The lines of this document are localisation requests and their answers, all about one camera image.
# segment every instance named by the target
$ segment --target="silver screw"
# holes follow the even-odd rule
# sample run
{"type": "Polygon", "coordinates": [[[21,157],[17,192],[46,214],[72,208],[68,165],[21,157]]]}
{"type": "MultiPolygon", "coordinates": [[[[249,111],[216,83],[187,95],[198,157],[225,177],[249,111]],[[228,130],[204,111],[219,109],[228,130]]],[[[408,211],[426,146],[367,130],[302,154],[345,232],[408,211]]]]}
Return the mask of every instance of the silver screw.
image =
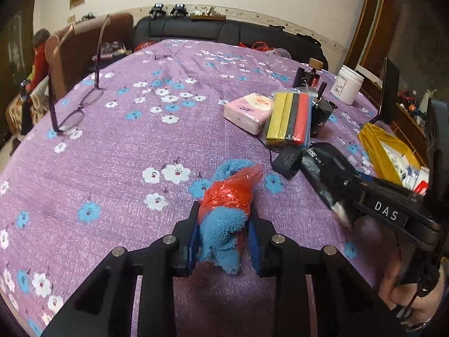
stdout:
{"type": "Polygon", "coordinates": [[[325,246],[324,253],[329,256],[333,256],[334,254],[337,253],[337,249],[334,246],[325,246]]]}
{"type": "Polygon", "coordinates": [[[176,241],[176,237],[172,234],[166,235],[164,238],[162,238],[162,242],[165,244],[172,244],[176,241]]]}
{"type": "Polygon", "coordinates": [[[282,234],[275,234],[271,237],[271,240],[277,244],[280,244],[285,242],[285,237],[282,234]]]}
{"type": "Polygon", "coordinates": [[[115,247],[112,250],[112,255],[115,257],[121,256],[124,253],[125,253],[125,249],[123,247],[115,247]]]}

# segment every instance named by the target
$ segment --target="human hand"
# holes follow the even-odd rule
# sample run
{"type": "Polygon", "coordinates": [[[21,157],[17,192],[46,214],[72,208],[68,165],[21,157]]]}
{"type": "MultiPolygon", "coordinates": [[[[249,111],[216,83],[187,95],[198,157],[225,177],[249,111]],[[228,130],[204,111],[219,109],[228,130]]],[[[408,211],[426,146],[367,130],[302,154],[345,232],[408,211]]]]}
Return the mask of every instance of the human hand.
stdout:
{"type": "MultiPolygon", "coordinates": [[[[416,283],[397,286],[399,271],[399,254],[395,253],[391,257],[390,264],[385,270],[385,274],[379,288],[379,296],[385,304],[387,304],[390,310],[394,309],[396,305],[407,306],[415,295],[418,287],[416,283]]],[[[445,273],[443,266],[440,266],[439,279],[435,289],[423,298],[416,297],[410,306],[413,309],[413,312],[404,323],[412,326],[420,323],[426,323],[430,320],[441,303],[444,287],[445,273]]]]}

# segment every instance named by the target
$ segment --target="sofa backrest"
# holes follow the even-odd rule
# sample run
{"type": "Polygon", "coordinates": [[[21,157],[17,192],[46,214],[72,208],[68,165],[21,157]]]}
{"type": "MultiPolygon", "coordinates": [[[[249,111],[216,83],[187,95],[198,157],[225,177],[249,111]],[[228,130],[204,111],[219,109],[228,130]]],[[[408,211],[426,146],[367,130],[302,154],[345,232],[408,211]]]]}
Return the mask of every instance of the sofa backrest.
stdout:
{"type": "Polygon", "coordinates": [[[319,45],[277,27],[260,26],[235,20],[191,20],[188,16],[158,16],[155,20],[144,17],[138,21],[132,36],[133,49],[146,41],[158,42],[169,38],[209,40],[237,46],[242,42],[251,47],[255,42],[265,42],[269,47],[284,48],[298,62],[308,63],[310,58],[323,62],[327,59],[319,45]]]}
{"type": "MultiPolygon", "coordinates": [[[[111,22],[106,25],[103,42],[127,42],[132,32],[133,17],[129,13],[110,14],[111,22]]],[[[98,17],[74,24],[74,32],[61,46],[50,68],[53,91],[57,100],[64,97],[75,84],[88,74],[87,67],[97,52],[98,37],[105,17],[98,17]]],[[[50,62],[53,51],[69,29],[69,26],[52,34],[45,43],[45,55],[50,62]]]]}

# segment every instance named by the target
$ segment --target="wooden bottle cap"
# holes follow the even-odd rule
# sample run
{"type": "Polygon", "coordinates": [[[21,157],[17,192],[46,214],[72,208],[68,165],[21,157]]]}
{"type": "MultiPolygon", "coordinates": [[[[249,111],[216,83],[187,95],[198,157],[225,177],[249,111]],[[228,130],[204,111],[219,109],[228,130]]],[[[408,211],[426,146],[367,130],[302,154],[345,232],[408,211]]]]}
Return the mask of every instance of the wooden bottle cap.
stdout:
{"type": "Polygon", "coordinates": [[[310,58],[309,67],[321,71],[323,69],[323,62],[321,62],[320,60],[316,60],[315,58],[310,58]]]}

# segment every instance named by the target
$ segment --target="jar label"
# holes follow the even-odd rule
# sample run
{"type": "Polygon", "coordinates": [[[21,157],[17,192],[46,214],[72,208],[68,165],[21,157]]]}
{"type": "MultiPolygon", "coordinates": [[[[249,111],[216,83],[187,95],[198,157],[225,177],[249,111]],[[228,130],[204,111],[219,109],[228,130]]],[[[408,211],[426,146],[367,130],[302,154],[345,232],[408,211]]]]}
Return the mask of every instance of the jar label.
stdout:
{"type": "Polygon", "coordinates": [[[343,91],[344,85],[346,85],[347,78],[344,78],[343,76],[338,75],[334,85],[332,86],[331,92],[334,95],[340,96],[341,92],[343,91]]]}

